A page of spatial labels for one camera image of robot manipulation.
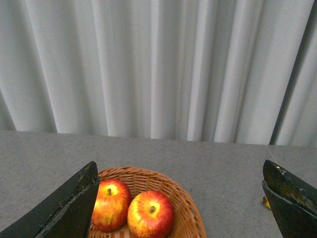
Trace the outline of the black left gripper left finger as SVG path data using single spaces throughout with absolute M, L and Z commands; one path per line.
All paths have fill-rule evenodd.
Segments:
M 4 229 L 2 238 L 86 238 L 100 178 L 89 162 L 31 211 Z

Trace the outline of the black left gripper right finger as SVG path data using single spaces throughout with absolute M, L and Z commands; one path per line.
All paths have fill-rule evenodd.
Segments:
M 262 187 L 284 238 L 317 236 L 317 189 L 265 160 Z

